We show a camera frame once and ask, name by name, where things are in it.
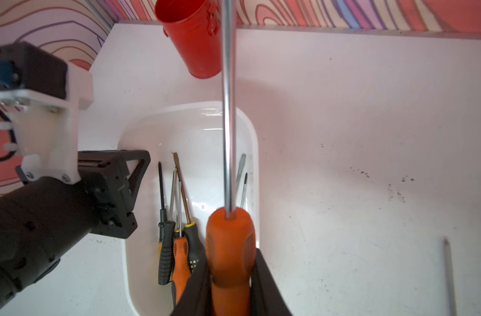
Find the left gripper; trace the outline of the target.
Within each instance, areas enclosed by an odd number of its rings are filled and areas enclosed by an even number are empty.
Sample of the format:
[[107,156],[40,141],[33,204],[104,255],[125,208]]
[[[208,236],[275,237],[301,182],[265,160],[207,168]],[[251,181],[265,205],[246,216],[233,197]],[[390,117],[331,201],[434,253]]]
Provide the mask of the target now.
[[79,174],[99,220],[93,234],[127,239],[135,231],[134,204],[150,162],[147,150],[78,153]]

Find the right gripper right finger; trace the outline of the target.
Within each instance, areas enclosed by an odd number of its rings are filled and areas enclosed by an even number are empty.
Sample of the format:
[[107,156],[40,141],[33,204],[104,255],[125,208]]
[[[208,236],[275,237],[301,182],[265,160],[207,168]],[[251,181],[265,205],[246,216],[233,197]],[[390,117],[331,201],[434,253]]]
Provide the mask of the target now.
[[273,279],[260,249],[251,274],[250,314],[264,316],[291,316]]

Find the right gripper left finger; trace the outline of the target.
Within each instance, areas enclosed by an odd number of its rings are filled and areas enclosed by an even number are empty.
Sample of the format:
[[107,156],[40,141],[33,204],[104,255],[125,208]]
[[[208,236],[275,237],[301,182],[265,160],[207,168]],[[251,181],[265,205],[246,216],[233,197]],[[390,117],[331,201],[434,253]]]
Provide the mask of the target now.
[[211,275],[206,256],[202,256],[199,259],[187,282],[184,293],[171,315],[213,315]]

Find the orange black screwdriver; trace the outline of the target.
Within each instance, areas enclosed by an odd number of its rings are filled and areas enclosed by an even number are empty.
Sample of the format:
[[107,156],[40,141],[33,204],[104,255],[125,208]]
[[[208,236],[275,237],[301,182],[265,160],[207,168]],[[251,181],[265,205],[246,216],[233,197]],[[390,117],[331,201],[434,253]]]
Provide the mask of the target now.
[[187,282],[191,276],[188,266],[189,244],[183,233],[182,227],[182,183],[179,180],[175,188],[176,193],[176,230],[174,231],[174,271],[173,271],[173,298],[174,305],[177,305],[185,291]]

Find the black yellow dotted screwdriver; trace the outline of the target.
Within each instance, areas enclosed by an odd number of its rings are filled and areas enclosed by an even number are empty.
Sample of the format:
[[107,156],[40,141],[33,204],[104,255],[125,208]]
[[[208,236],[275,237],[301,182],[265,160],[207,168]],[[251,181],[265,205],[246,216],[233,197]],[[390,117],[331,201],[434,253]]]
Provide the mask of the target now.
[[177,152],[173,153],[173,159],[175,167],[177,168],[177,176],[180,186],[181,198],[184,205],[184,214],[186,217],[186,225],[183,228],[183,234],[188,240],[189,252],[188,252],[188,266],[190,271],[193,272],[200,261],[202,254],[205,252],[205,247],[202,244],[199,236],[198,225],[192,221],[190,214],[190,206],[184,187],[184,180],[181,173],[181,164]]

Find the white plastic storage box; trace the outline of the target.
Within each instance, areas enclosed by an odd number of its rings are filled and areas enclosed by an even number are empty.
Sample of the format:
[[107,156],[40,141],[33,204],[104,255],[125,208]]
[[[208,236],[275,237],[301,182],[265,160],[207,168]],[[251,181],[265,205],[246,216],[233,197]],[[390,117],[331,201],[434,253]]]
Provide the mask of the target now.
[[123,247],[128,302],[136,315],[169,315],[171,288],[157,282],[159,211],[169,203],[174,156],[178,155],[188,201],[183,204],[206,237],[209,216],[224,204],[223,109],[220,101],[176,105],[133,119],[124,129],[121,150],[148,151],[134,215],[137,229]]

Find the orange screwdriver long shaft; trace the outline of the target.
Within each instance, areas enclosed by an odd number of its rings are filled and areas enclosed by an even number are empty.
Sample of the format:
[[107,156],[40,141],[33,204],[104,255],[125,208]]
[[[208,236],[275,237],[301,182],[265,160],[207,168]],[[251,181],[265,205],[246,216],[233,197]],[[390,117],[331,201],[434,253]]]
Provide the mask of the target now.
[[223,84],[224,206],[208,219],[206,257],[211,273],[215,315],[249,315],[250,275],[256,259],[254,224],[236,205],[235,106],[236,5],[221,4],[221,65]]

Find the small orange screwdriver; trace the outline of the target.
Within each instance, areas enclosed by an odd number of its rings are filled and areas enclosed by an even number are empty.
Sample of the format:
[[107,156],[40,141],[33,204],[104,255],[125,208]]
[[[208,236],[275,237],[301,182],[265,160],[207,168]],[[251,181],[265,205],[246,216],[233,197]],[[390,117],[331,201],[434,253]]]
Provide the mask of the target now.
[[241,200],[240,200],[240,207],[242,209],[246,209],[246,195],[247,195],[247,188],[248,188],[248,175],[249,175],[248,172],[246,172],[245,175],[244,175],[244,182],[243,182],[242,194],[241,194]]

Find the black yellow-tip screwdriver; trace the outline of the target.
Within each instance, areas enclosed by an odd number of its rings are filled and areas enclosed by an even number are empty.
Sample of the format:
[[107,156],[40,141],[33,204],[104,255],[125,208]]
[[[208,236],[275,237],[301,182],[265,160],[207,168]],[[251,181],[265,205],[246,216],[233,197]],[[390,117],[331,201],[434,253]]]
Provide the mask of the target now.
[[453,271],[453,258],[451,253],[451,243],[447,237],[443,239],[443,256],[445,266],[445,280],[447,297],[449,304],[449,313],[452,316],[458,316],[456,306],[456,293],[455,293],[455,279]]

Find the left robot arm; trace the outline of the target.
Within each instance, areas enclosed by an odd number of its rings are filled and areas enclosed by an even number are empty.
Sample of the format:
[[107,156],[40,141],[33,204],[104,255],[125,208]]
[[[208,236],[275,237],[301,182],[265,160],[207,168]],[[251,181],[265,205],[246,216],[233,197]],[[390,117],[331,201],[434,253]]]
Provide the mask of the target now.
[[0,197],[0,309],[87,234],[128,238],[150,161],[145,150],[81,151],[76,184],[44,177]]

